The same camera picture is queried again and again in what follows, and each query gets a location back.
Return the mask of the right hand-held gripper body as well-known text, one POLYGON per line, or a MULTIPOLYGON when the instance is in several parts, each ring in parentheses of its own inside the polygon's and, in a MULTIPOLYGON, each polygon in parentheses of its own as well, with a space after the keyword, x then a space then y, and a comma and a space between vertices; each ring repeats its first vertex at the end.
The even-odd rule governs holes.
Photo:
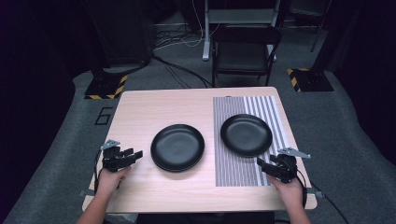
POLYGON ((292 147, 281 148, 276 156, 276 167, 280 170, 277 177, 282 183, 289 183, 297 176, 297 161, 296 158, 310 159, 311 155, 306 154, 292 147))

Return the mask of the hazard-striped black stand base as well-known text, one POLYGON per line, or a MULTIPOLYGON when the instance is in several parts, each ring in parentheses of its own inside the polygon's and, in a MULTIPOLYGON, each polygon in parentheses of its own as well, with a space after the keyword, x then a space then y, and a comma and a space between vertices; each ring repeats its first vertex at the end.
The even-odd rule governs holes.
POLYGON ((116 99, 120 96, 126 80, 127 76, 95 77, 85 91, 85 98, 93 100, 116 99))
POLYGON ((292 87, 297 92, 333 91, 330 81, 323 73, 307 68, 287 70, 292 87))

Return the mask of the grey striped place mat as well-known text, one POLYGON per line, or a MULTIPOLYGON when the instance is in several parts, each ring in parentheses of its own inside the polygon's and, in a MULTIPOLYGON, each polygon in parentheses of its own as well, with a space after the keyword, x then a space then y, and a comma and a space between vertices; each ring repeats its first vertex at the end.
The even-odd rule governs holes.
POLYGON ((273 143, 268 151, 259 155, 259 158, 270 163, 270 155, 277 155, 279 149, 290 146, 276 98, 273 95, 214 97, 213 111, 216 186, 270 186, 266 174, 256 163, 256 157, 247 158, 237 155, 224 145, 220 137, 220 127, 226 119, 239 114, 249 114, 262 119, 272 131, 273 143))

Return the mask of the person's right hand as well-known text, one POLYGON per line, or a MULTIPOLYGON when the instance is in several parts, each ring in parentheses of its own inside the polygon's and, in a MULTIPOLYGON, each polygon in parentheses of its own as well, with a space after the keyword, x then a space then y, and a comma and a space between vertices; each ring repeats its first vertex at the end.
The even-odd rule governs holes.
POLYGON ((267 178, 277 189, 280 198, 288 211, 297 211, 298 209, 304 208, 303 187, 297 178, 293 178, 287 184, 270 175, 268 175, 267 178))

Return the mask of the black folding chair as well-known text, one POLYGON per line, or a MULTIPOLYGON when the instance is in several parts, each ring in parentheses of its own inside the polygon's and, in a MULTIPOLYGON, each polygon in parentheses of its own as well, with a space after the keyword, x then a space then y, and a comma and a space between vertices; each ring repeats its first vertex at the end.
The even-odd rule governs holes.
POLYGON ((267 86, 281 39, 273 26, 220 27, 212 35, 212 86, 219 74, 265 77, 267 86))

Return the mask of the black round plate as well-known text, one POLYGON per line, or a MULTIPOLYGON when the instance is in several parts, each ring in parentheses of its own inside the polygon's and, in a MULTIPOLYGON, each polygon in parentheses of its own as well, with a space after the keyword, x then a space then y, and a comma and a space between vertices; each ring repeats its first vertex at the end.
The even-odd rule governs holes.
POLYGON ((171 173, 182 173, 185 171, 190 170, 194 166, 196 166, 197 163, 193 164, 182 164, 182 163, 157 163, 157 166, 161 168, 162 170, 165 170, 166 172, 171 172, 171 173))
POLYGON ((201 133, 187 124, 174 124, 160 130, 153 138, 150 155, 154 163, 197 163, 205 151, 201 133))
POLYGON ((273 133, 262 119, 238 114, 226 119, 220 127, 220 137, 232 152, 243 157, 256 157, 273 143, 273 133))

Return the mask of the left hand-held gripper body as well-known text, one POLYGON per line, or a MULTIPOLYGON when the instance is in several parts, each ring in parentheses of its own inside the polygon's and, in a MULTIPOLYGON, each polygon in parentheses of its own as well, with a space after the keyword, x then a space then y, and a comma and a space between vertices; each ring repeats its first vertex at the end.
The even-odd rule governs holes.
POLYGON ((120 142, 109 139, 100 147, 103 152, 103 167, 112 173, 127 166, 125 153, 120 150, 119 144, 120 142))

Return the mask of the person's left hand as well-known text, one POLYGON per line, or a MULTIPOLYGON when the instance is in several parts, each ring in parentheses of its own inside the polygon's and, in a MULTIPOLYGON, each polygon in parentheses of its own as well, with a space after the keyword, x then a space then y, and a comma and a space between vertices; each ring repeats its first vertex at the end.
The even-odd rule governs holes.
POLYGON ((126 178, 131 170, 132 167, 128 166, 113 173, 103 168, 99 174, 99 184, 96 195, 109 198, 114 193, 119 183, 126 178))

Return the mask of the person's dark clothing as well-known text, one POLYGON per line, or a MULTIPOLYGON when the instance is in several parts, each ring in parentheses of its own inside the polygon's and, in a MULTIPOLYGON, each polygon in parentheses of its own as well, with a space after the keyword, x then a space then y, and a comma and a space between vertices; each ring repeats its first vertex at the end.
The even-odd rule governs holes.
POLYGON ((135 224, 274 224, 273 212, 140 214, 135 224))

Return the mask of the white metal desk frame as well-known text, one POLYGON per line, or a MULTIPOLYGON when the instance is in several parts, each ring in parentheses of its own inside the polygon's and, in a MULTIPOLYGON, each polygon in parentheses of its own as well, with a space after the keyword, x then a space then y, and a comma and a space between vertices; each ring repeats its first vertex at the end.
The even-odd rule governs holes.
POLYGON ((217 24, 271 24, 276 25, 281 0, 276 0, 272 8, 259 9, 210 9, 205 0, 205 39, 202 60, 210 56, 210 25, 217 24))

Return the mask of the black cabinet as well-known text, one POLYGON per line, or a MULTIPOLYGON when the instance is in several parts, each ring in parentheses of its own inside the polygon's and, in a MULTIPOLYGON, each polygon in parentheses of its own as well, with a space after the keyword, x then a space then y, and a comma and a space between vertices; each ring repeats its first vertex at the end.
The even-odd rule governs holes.
POLYGON ((110 65, 149 64, 156 28, 142 0, 83 0, 110 65))

